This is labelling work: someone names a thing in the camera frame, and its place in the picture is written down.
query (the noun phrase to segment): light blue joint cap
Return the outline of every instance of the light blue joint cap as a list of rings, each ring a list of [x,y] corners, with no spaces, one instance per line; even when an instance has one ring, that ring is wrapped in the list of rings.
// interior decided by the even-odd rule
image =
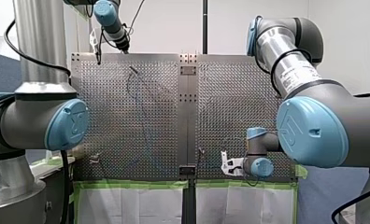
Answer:
[[[254,19],[250,24],[249,24],[249,35],[247,36],[247,46],[246,46],[246,52],[248,56],[255,56],[253,49],[254,49],[254,43],[255,43],[255,38],[257,37],[255,34],[255,20]]]
[[[94,5],[95,18],[102,26],[111,26],[118,18],[118,13],[110,1],[100,0]]]
[[[349,152],[346,130],[336,114],[309,97],[293,97],[277,113],[278,139],[284,152],[303,165],[333,168]]]
[[[256,159],[251,165],[252,175],[259,178],[267,178],[271,176],[274,169],[273,163],[265,157]]]
[[[45,136],[45,147],[50,151],[68,150],[83,139],[89,122],[86,104],[70,100],[57,110],[50,121]]]
[[[266,134],[265,128],[255,127],[247,129],[247,140]]]

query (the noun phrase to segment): metal pole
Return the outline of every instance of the metal pole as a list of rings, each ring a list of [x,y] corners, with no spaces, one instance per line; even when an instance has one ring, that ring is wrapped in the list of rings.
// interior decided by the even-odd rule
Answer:
[[[208,47],[208,0],[203,0],[203,54],[207,54]]]
[[[19,49],[45,63],[66,67],[63,1],[13,0]],[[16,93],[74,93],[62,71],[21,59]]]

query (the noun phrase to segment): metal frame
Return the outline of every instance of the metal frame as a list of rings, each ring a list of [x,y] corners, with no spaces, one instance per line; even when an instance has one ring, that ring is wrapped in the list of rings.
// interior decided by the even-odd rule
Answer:
[[[86,68],[97,69],[98,68],[98,67],[95,67],[96,65],[95,55],[91,53],[73,54],[72,61],[73,61],[72,62],[72,65],[73,65],[72,83],[73,83],[73,86],[77,90],[80,90],[80,77],[81,77],[82,71],[84,71],[82,69],[86,69]],[[228,83],[227,85],[229,86],[227,86],[227,88],[235,88],[235,86],[231,87],[230,85],[237,85],[236,83],[238,82],[232,83],[231,78],[236,79],[237,78],[236,75],[238,74],[239,77],[242,78],[242,80],[247,81],[247,83],[245,84],[251,85],[250,88],[259,88],[258,90],[250,91],[250,92],[260,92],[264,97],[266,97],[266,99],[265,100],[262,99],[261,102],[267,101],[267,100],[270,101],[270,103],[267,103],[268,105],[263,105],[263,106],[266,106],[266,108],[264,110],[258,111],[259,114],[242,113],[240,115],[235,115],[237,117],[233,119],[243,119],[244,123],[241,123],[243,121],[239,123],[238,120],[236,120],[235,122],[237,126],[232,125],[233,128],[235,128],[235,131],[234,132],[228,131],[225,134],[236,134],[236,136],[242,137],[243,135],[245,135],[246,129],[250,125],[268,126],[267,127],[268,130],[270,131],[275,130],[274,121],[261,121],[260,123],[253,123],[247,120],[248,115],[250,115],[251,117],[259,116],[258,118],[261,118],[261,119],[264,119],[265,117],[268,117],[268,118],[271,117],[271,119],[273,120],[276,116],[276,109],[275,109],[276,105],[271,105],[271,104],[277,103],[277,108],[280,104],[280,100],[275,99],[275,93],[270,88],[268,77],[265,74],[262,74],[261,72],[259,72],[259,69],[256,67],[255,64],[253,64],[253,61],[249,57],[220,56],[220,55],[195,55],[195,54],[180,54],[180,55],[177,55],[177,54],[130,54],[130,55],[104,54],[102,58],[103,65],[104,63],[111,63],[111,64],[117,64],[118,66],[121,63],[136,63],[136,62],[157,62],[157,63],[162,62],[163,63],[165,61],[174,62],[176,64],[177,72],[178,72],[177,73],[177,78],[178,78],[177,79],[177,82],[178,82],[177,83],[177,97],[175,97],[175,100],[177,101],[177,110],[178,110],[177,111],[178,148],[177,148],[177,165],[176,165],[176,170],[175,170],[177,174],[172,175],[170,178],[166,178],[166,177],[160,178],[158,176],[155,176],[153,178],[136,177],[135,179],[153,180],[153,181],[168,180],[168,179],[174,180],[178,178],[178,167],[179,166],[181,165],[196,165],[197,166],[197,163],[198,163],[197,158],[199,156],[198,148],[201,146],[202,144],[201,141],[203,140],[203,139],[201,140],[201,136],[203,137],[203,134],[206,134],[206,133],[201,133],[202,129],[201,127],[199,127],[202,119],[206,118],[206,116],[200,117],[201,107],[205,106],[204,103],[206,100],[204,99],[205,96],[203,94],[205,90],[203,88],[205,88],[206,85],[209,85],[209,83],[203,83],[203,81],[201,80],[201,78],[203,78],[203,76],[206,75],[206,71],[204,71],[203,69],[216,69],[214,71],[217,71],[218,73],[221,68],[225,69],[224,74],[217,74],[217,77],[226,78],[224,79],[224,82]],[[244,75],[254,76],[252,78],[255,78],[255,80],[248,79],[247,77],[242,77]],[[226,92],[224,93],[222,93],[221,91],[213,91],[211,93],[211,94],[216,94],[215,95],[216,102],[214,102],[215,107],[220,106],[220,103],[221,103],[220,95],[227,94],[228,93],[227,91],[229,90],[231,89],[226,89],[225,90]],[[249,93],[248,91],[240,92],[240,93],[237,93],[237,95],[240,97],[239,99],[241,100],[244,97],[247,97],[248,93]],[[242,104],[247,105],[247,103],[248,102],[244,102],[244,103],[240,102],[235,106],[238,106],[239,108],[243,108]],[[214,113],[207,114],[207,115],[210,117],[217,116]],[[223,140],[224,137],[228,137],[228,136],[221,134],[221,136],[219,136],[219,138],[217,138],[214,141],[221,141]],[[228,150],[228,157],[241,158],[243,156],[242,153],[244,150],[245,149],[241,147],[234,148],[233,150]],[[207,160],[207,159],[219,160],[219,165],[221,167],[221,148],[218,148],[218,147],[211,148],[207,152],[206,156],[208,158],[204,158],[204,160]],[[280,154],[280,153],[269,153],[269,157],[270,159],[272,159],[273,163],[276,164],[278,173],[276,173],[276,175],[274,174],[274,176],[268,179],[267,181],[274,181],[274,182],[296,181],[293,164],[291,163],[289,159],[285,157],[285,155]],[[197,175],[199,178],[204,178],[204,179],[228,178],[227,175],[224,175],[221,172],[221,169],[216,169],[214,171],[208,171],[206,169],[200,168],[200,172],[198,172]]]
[[[211,55],[196,55],[196,54],[180,54],[180,55],[174,55],[174,54],[104,54],[102,57],[102,67],[104,68],[106,63],[109,64],[117,64],[118,67],[120,67],[121,63],[126,64],[133,64],[133,63],[139,63],[139,62],[156,62],[160,66],[160,63],[164,63],[166,61],[174,62],[174,66],[177,67],[177,72],[175,76],[177,76],[177,90],[176,90],[176,96],[173,97],[174,104],[177,105],[177,144],[178,148],[176,148],[177,151],[177,162],[176,167],[173,169],[174,174],[171,177],[140,177],[137,176],[136,178],[128,177],[126,179],[136,179],[136,180],[148,180],[148,181],[157,181],[157,180],[176,180],[176,179],[183,179],[188,180],[188,187],[183,190],[183,214],[182,214],[182,224],[194,224],[196,223],[196,188],[195,188],[195,179],[197,177],[199,178],[229,178],[229,176],[224,175],[221,171],[221,169],[214,171],[210,175],[208,171],[202,169],[199,167],[200,161],[198,158],[200,158],[198,155],[199,153],[199,147],[204,144],[203,137],[204,133],[201,132],[201,122],[203,122],[203,119],[205,117],[200,117],[201,111],[203,108],[201,106],[203,105],[203,102],[201,103],[201,100],[204,100],[204,89],[206,86],[209,85],[209,83],[203,83],[201,86],[201,80],[202,76],[206,74],[206,71],[204,69],[208,69],[210,65],[209,63],[213,63],[215,65],[220,66],[220,64],[223,64],[223,67],[226,69],[226,71],[230,71],[227,76],[235,76],[237,70],[237,66],[240,66],[240,72],[244,73],[244,70],[247,70],[249,72],[248,75],[252,75],[253,73],[258,73],[258,68],[256,65],[252,64],[250,62],[250,59],[245,56],[211,56]],[[97,62],[95,59],[95,55],[91,53],[76,53],[72,55],[72,85],[75,87],[75,89],[78,90],[80,93],[80,97],[82,97],[82,73],[85,72],[85,69],[95,69],[95,72],[97,69],[99,69],[97,66]],[[259,89],[257,91],[262,91],[262,95],[265,97],[273,97],[267,98],[270,100],[270,103],[275,102],[277,103],[277,107],[279,106],[279,99],[274,99],[275,94],[273,90],[270,88],[268,77],[263,77],[261,74],[255,75],[255,77],[260,78],[263,80],[264,83],[261,87],[258,86],[261,83],[258,83],[259,81],[253,81],[254,87],[257,86]],[[219,91],[215,90],[216,92],[213,92],[214,94],[220,94]],[[218,102],[216,102],[216,105],[219,106],[219,97],[217,98]],[[275,105],[270,105],[271,107],[266,108],[263,114],[262,118],[265,118],[266,116],[274,117],[276,115]],[[216,114],[208,114],[210,117],[217,116]],[[274,124],[273,121],[267,121],[266,123],[262,123],[262,125],[269,124],[267,127],[268,130],[274,131]],[[235,126],[236,133],[239,136],[242,136],[245,134],[247,127],[247,123],[241,124],[240,126]],[[101,135],[101,141],[105,141],[103,134]],[[211,150],[208,153],[217,154],[217,157],[220,159],[221,164],[221,148],[210,148]],[[233,156],[241,157],[241,154],[243,151],[246,150],[245,148],[235,148],[234,151],[228,151],[228,153]],[[88,169],[81,170],[82,172],[92,172],[93,169],[96,169],[97,176],[89,176],[88,178],[111,178],[111,176],[101,176],[101,172],[104,172],[104,167],[102,165],[102,160],[104,159],[103,154],[100,155],[100,153],[97,153],[96,155],[86,155],[86,158],[80,161],[80,164],[83,166],[91,166],[88,167]],[[270,158],[273,162],[278,164],[278,169],[283,170],[283,174],[281,176],[274,176],[270,178],[268,181],[275,181],[275,182],[293,182],[296,181],[295,172],[293,169],[292,163],[286,159],[284,155],[279,154],[270,154]],[[75,169],[75,177],[77,178],[77,168]]]

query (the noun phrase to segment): vertical metal bar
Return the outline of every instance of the vertical metal bar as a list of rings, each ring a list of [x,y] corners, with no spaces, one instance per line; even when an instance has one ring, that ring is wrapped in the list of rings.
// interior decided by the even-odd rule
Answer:
[[[179,55],[178,64],[178,167],[188,164],[188,77],[180,72],[181,66],[188,63],[188,54]]]
[[[203,0],[203,54],[207,54],[208,47],[208,0]]]
[[[197,89],[198,69],[197,55],[188,54],[188,66],[195,71],[194,75],[188,75],[188,94],[186,103],[188,105],[188,164],[196,164],[196,122],[197,122]]]
[[[13,0],[19,49],[44,63],[66,67],[63,1]],[[23,84],[16,93],[69,93],[68,76],[21,58]]]

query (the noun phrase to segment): bracket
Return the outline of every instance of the bracket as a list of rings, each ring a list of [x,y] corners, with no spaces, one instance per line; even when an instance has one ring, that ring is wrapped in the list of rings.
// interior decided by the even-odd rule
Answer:
[[[226,151],[221,152],[222,166],[221,169],[226,175],[243,176],[244,158],[233,158],[228,160]]]

